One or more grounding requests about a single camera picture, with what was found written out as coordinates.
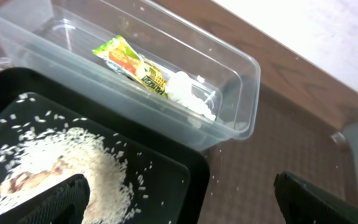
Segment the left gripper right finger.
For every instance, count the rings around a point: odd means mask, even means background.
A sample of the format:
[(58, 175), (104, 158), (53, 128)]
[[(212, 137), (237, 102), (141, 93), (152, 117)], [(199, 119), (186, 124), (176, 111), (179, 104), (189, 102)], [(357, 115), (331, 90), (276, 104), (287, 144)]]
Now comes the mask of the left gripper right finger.
[(277, 174), (273, 186), (286, 224), (358, 224), (358, 208), (295, 174)]

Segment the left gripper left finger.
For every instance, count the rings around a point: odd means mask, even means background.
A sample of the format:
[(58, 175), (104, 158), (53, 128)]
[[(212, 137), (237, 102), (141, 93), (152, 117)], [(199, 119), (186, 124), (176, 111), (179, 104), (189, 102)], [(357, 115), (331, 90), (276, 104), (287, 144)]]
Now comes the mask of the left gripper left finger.
[(90, 187), (75, 174), (0, 215), (0, 224), (81, 224)]

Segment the green snack wrapper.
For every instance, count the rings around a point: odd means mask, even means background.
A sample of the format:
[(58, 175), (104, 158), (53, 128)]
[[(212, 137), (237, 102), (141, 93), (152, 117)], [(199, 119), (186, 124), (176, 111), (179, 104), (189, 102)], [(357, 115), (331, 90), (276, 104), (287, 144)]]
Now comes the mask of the green snack wrapper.
[(115, 72), (123, 74), (152, 92), (167, 97), (161, 69), (138, 54), (121, 35), (92, 50)]

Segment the white tissue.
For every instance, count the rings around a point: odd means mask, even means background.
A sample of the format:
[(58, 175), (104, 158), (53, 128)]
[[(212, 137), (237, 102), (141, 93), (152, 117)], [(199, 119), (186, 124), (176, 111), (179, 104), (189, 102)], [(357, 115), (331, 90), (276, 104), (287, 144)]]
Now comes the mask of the white tissue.
[(193, 93), (192, 79), (187, 73), (183, 71), (171, 73), (165, 86), (165, 92), (169, 100), (177, 102), (211, 121), (216, 119), (216, 115), (207, 105), (207, 102), (215, 96), (216, 92), (213, 91), (210, 94), (203, 92), (205, 99), (200, 98), (200, 95), (195, 95)]

